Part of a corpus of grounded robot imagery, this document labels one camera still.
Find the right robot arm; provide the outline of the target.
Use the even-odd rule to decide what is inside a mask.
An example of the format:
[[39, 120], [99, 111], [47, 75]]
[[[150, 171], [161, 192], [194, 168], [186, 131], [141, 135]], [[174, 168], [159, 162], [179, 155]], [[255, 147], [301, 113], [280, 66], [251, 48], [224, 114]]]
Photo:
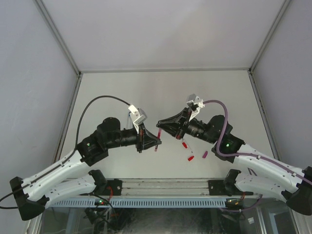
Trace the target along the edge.
[[223, 115], [204, 123], [184, 108], [160, 120], [157, 127], [176, 139], [190, 135], [213, 144], [214, 155], [233, 165], [223, 181], [229, 195], [237, 191], [260, 194], [283, 201], [302, 215], [312, 214], [312, 168], [294, 167], [259, 152], [231, 134], [232, 126]]

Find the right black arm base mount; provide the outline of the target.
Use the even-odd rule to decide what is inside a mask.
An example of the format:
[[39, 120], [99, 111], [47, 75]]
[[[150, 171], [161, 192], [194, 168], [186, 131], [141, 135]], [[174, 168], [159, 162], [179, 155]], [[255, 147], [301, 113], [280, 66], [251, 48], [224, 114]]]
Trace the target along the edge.
[[213, 179], [208, 180], [209, 195], [211, 196], [233, 196], [243, 195], [243, 192], [235, 188], [233, 191], [228, 191], [223, 183], [223, 180]]

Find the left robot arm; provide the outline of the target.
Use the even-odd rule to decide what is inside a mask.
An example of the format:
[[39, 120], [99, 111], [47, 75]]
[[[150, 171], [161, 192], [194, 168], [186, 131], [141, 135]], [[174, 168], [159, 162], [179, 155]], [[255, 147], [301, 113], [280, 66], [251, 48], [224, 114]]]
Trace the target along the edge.
[[91, 167], [110, 149], [134, 145], [141, 153], [160, 144], [144, 124], [121, 129], [117, 118], [106, 118], [64, 158], [31, 177], [10, 180], [21, 219], [33, 219], [54, 203], [80, 194], [103, 194], [108, 182], [101, 170]]

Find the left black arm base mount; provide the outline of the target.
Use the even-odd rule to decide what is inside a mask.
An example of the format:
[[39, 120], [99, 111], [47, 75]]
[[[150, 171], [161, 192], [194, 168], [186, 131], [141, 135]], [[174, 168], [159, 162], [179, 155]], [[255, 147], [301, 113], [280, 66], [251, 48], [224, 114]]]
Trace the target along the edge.
[[122, 192], [122, 180], [115, 178], [107, 180], [107, 186], [102, 194], [109, 196], [112, 193], [113, 196], [120, 196], [121, 192]]

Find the red gel pen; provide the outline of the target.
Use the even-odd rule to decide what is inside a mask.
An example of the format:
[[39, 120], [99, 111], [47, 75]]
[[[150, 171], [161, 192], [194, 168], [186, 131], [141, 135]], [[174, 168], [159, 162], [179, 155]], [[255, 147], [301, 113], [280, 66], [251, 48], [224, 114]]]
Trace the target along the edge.
[[159, 129], [158, 129], [158, 134], [157, 134], [157, 143], [156, 143], [155, 149], [154, 149], [155, 152], [157, 152], [158, 146], [161, 144], [161, 140], [160, 140], [161, 131], [162, 131], [162, 130], [159, 128]]

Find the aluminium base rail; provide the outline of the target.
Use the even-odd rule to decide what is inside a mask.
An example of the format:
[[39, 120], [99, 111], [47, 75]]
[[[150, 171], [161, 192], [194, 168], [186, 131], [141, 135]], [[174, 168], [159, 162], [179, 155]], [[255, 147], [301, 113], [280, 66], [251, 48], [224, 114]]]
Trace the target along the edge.
[[[121, 179], [120, 196], [211, 196], [209, 195], [207, 178], [200, 179]], [[264, 195], [284, 199], [299, 190], [299, 181], [294, 177], [288, 184], [275, 182], [254, 175], [239, 174], [233, 179], [222, 179], [228, 191], [235, 188], [243, 195]], [[50, 195], [58, 195], [61, 199], [81, 194], [95, 193], [103, 195], [107, 182], [96, 185], [91, 176], [81, 177], [61, 183], [50, 191]]]

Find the blue white marker pen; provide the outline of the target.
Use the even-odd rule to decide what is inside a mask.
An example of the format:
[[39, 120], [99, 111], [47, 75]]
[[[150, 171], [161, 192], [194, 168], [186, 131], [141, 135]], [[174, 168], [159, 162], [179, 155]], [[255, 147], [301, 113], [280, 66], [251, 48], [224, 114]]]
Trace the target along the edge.
[[128, 113], [128, 116], [127, 116], [127, 124], [126, 124], [126, 128], [127, 129], [130, 129], [131, 128], [131, 117], [130, 117], [130, 112]]

